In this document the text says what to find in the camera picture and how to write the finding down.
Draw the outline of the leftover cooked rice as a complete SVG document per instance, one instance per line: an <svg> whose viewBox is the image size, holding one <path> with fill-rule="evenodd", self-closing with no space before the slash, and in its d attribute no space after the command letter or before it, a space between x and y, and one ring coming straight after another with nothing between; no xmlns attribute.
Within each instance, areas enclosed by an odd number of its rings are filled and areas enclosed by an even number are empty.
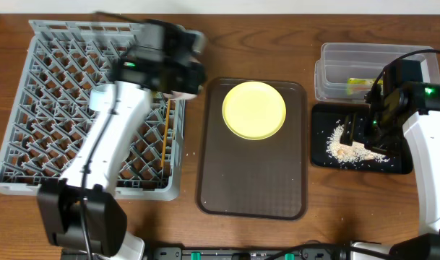
<svg viewBox="0 0 440 260"><path fill-rule="evenodd" d="M353 142L351 145L341 144L340 138L343 133L343 125L340 120L336 121L336 127L327 137L326 153L329 158L336 159L339 163L361 163L365 161L375 161L377 163L386 163L390 159L386 155L372 152L359 142Z"/></svg>

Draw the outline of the yellow round plate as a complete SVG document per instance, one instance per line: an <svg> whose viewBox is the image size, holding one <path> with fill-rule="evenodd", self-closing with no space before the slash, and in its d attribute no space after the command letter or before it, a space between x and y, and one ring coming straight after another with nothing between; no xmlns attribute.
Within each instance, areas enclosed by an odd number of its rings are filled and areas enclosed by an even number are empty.
<svg viewBox="0 0 440 260"><path fill-rule="evenodd" d="M240 138L258 141L276 134L287 114L283 96L264 82L243 82L225 96L222 116L225 125Z"/></svg>

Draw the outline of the white bowl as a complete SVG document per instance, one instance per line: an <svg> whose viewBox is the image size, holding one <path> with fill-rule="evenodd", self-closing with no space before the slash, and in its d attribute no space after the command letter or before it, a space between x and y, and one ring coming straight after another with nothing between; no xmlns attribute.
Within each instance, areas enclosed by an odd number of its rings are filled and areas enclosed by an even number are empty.
<svg viewBox="0 0 440 260"><path fill-rule="evenodd" d="M167 97L171 100L192 100L196 98L197 95L186 92L173 91L171 94L168 94Z"/></svg>

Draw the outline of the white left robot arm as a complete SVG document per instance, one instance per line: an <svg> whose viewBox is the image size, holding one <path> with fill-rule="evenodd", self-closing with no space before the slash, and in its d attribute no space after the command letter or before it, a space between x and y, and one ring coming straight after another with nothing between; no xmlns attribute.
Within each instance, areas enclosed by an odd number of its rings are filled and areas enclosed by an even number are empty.
<svg viewBox="0 0 440 260"><path fill-rule="evenodd" d="M111 83L79 152L61 177L45 181L37 194L48 242L89 259L143 258L144 241L127 230L126 213L115 198L122 162L155 93L192 99L206 80L197 61L206 44L202 32L155 19L141 26L141 38L111 65Z"/></svg>

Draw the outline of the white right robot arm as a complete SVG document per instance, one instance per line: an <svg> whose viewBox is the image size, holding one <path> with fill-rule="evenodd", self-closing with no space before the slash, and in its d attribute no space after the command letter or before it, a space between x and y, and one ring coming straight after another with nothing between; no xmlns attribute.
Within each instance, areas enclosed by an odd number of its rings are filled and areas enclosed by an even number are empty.
<svg viewBox="0 0 440 260"><path fill-rule="evenodd" d="M366 94L364 119L347 116L342 144L358 142L372 152L410 153L419 199L419 234L385 246L353 242L349 259L440 259L440 84L423 81L419 61L399 58L384 67L382 83Z"/></svg>

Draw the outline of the light blue bowl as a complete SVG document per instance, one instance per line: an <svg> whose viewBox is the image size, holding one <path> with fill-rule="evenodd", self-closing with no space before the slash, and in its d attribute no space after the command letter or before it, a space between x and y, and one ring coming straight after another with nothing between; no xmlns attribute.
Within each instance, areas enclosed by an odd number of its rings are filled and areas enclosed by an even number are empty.
<svg viewBox="0 0 440 260"><path fill-rule="evenodd" d="M96 112L107 111L113 100L113 84L102 84L92 88L89 109Z"/></svg>

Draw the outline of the green snack wrapper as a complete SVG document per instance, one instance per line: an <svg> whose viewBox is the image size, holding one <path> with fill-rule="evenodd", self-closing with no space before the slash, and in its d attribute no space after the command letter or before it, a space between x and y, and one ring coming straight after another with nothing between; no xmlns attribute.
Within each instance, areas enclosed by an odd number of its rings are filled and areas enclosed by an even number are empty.
<svg viewBox="0 0 440 260"><path fill-rule="evenodd" d="M349 78L347 80L346 93L354 95L362 91L369 91L374 84L375 79Z"/></svg>

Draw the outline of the wooden chopstick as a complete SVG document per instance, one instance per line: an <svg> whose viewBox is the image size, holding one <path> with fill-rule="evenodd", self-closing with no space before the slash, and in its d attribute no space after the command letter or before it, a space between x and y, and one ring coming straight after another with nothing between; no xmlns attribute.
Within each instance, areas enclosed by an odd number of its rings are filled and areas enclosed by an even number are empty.
<svg viewBox="0 0 440 260"><path fill-rule="evenodd" d="M169 115L169 129L171 130L171 133L169 137L171 140L173 140L175 136L175 120L176 120L176 101L171 100L170 101L171 109L170 109L170 115Z"/></svg>
<svg viewBox="0 0 440 260"><path fill-rule="evenodd" d="M166 153L166 142L168 138L168 127L169 127L169 121L170 121L170 110L171 110L171 100L167 100L167 108L166 108L166 115L165 115L165 128L164 128L164 135L163 135L163 151L162 151L162 157L161 157L161 164L160 166L163 168L165 164L165 153Z"/></svg>

